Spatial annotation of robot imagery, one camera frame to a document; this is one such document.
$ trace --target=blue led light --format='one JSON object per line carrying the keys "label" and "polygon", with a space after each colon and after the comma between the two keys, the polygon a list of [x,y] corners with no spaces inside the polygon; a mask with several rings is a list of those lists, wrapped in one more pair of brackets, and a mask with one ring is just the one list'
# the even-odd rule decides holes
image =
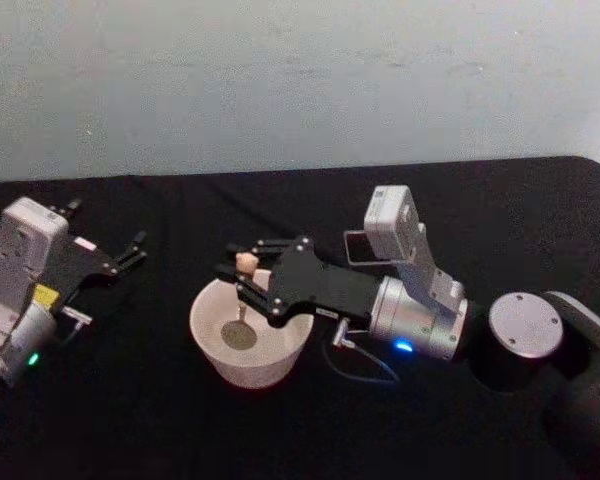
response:
{"label": "blue led light", "polygon": [[394,346],[398,350],[404,350],[405,352],[413,352],[413,347],[409,342],[405,342],[404,340],[398,340]]}

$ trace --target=black cloth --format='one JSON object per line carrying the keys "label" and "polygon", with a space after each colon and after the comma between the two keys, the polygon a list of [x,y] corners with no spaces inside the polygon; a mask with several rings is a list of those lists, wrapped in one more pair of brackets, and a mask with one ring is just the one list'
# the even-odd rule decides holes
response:
{"label": "black cloth", "polygon": [[306,233],[344,264],[342,232],[380,184],[411,187],[469,298],[560,290],[600,315],[600,165],[581,158],[0,184],[0,212],[81,197],[76,234],[116,253],[145,229],[150,255],[78,297],[93,324],[1,404],[0,478],[573,478],[538,422],[563,382],[549,368],[502,396],[466,365],[371,342],[403,383],[359,384],[326,365],[320,324],[288,378],[249,392],[194,344],[189,309],[225,244]]}

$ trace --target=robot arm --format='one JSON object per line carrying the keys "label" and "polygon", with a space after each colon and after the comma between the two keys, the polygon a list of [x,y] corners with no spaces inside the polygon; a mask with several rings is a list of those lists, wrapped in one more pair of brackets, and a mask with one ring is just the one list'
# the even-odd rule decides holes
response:
{"label": "robot arm", "polygon": [[251,251],[275,258],[268,291],[237,275],[233,265],[217,267],[221,280],[237,284],[239,298],[283,327],[299,313],[347,319],[372,337],[451,360],[457,356],[469,302],[462,284],[437,268],[407,187],[377,187],[363,232],[347,232],[352,265],[393,265],[400,279],[382,279],[320,261],[313,241],[260,240],[251,249],[228,247],[229,258]]}
{"label": "robot arm", "polygon": [[69,234],[79,206],[46,208],[28,198],[7,207],[0,221],[0,390],[12,387],[36,352],[50,343],[60,314],[74,332],[91,317],[68,304],[81,288],[109,285],[146,257],[141,232],[118,257]]}
{"label": "robot arm", "polygon": [[[549,292],[514,292],[489,308],[468,301],[464,288],[434,263],[407,187],[377,187],[364,231],[345,233],[352,265],[393,265],[382,279],[321,262],[313,242],[258,241],[251,252],[275,257],[269,290],[217,267],[239,298],[282,327],[298,313],[339,321],[333,344],[347,346],[349,323],[369,335],[443,360],[467,359],[496,391],[524,388],[546,364],[570,380],[543,415],[549,440],[572,467],[600,478],[600,318],[577,300]],[[247,249],[231,246],[230,259]]]}

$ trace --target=green led light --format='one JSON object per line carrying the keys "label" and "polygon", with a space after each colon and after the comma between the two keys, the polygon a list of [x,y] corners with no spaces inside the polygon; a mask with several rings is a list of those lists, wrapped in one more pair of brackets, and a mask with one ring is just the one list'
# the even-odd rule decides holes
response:
{"label": "green led light", "polygon": [[31,357],[29,357],[28,365],[30,367],[33,367],[36,363],[38,363],[39,358],[40,358],[40,355],[38,355],[37,353],[34,353],[33,355],[31,355]]}

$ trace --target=circular cap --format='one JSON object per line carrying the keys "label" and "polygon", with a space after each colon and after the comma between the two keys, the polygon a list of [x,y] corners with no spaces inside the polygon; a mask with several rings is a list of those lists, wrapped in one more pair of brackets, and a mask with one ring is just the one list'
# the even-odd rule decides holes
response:
{"label": "circular cap", "polygon": [[562,341],[562,322],[546,300],[529,293],[500,297],[489,311],[493,335],[507,350],[524,358],[543,358]]}

